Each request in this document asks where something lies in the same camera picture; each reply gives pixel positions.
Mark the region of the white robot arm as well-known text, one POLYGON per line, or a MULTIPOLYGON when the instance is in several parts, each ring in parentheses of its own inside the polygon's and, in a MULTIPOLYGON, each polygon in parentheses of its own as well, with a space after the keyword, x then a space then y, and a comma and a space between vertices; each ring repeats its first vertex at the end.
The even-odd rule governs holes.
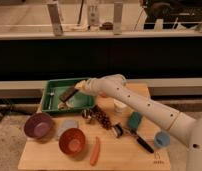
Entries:
POLYGON ((87 95, 114 98, 136 110, 186 145, 186 171, 202 171, 202 118, 194 119, 177 109, 133 92, 126 87, 126 78, 121 74, 78 81, 75 88, 87 95))

